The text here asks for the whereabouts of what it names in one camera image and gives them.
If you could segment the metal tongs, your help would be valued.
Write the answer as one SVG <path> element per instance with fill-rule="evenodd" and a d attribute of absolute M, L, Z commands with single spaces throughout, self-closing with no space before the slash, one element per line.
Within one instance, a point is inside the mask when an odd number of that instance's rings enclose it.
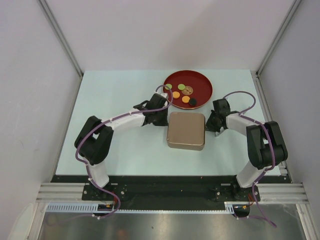
<path fill-rule="evenodd" d="M 226 126 L 225 130 L 233 130 L 236 131 L 243 136 L 247 135 L 247 127 L 253 124 L 252 121 L 243 118 L 237 111 L 231 111 L 231 113 L 226 117 Z M 215 136 L 220 136 L 225 130 L 221 130 L 221 132 L 215 132 Z"/>

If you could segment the tan square tin lid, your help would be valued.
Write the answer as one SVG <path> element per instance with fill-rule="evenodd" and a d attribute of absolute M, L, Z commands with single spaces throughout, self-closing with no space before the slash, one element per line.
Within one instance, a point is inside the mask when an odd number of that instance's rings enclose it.
<path fill-rule="evenodd" d="M 169 115 L 166 141 L 190 145 L 205 144 L 205 122 L 202 113 L 171 112 Z"/>

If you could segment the round red lacquer tray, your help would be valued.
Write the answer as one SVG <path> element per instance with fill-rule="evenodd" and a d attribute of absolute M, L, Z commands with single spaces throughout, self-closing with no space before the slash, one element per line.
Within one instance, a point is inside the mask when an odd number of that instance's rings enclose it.
<path fill-rule="evenodd" d="M 204 106 L 212 97 L 214 89 L 210 80 L 200 72 L 194 70 L 180 70 L 172 73 L 164 80 L 164 85 L 171 84 L 172 89 L 165 89 L 163 91 L 168 94 L 172 105 L 183 110 L 194 110 Z M 178 85 L 184 84 L 185 89 L 179 90 Z M 180 97 L 173 98 L 173 92 L 179 92 Z M 183 103 L 182 97 L 189 96 L 197 100 L 195 106 L 189 103 Z"/>

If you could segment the tan square tin box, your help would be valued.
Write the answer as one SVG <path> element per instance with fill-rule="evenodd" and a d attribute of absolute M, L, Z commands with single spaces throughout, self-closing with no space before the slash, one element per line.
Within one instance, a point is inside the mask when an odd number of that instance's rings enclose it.
<path fill-rule="evenodd" d="M 191 150 L 191 151 L 202 151 L 205 144 L 182 144 L 169 142 L 168 146 L 173 149 Z"/>

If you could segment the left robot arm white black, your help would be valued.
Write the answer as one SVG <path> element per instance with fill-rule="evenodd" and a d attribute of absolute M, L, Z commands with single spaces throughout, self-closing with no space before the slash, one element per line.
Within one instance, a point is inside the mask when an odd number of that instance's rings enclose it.
<path fill-rule="evenodd" d="M 93 194 L 100 200 L 110 196 L 110 178 L 104 160 L 107 158 L 114 134 L 154 125 L 168 125 L 168 108 L 172 104 L 167 93 L 155 92 L 150 100 L 135 105 L 131 111 L 102 121 L 96 116 L 87 119 L 74 147 L 75 158 L 85 164 L 88 181 L 94 185 Z"/>

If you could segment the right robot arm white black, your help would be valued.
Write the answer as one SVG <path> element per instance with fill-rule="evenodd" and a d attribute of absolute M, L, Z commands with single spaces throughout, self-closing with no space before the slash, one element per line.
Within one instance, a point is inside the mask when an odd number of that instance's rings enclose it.
<path fill-rule="evenodd" d="M 225 130 L 233 130 L 246 137 L 248 163 L 235 176 L 230 194 L 242 201 L 270 170 L 288 158 L 288 150 L 279 124 L 275 121 L 262 123 L 258 120 L 232 111 L 229 102 L 222 98 L 214 100 L 213 109 L 205 124 L 209 132 L 216 136 Z"/>

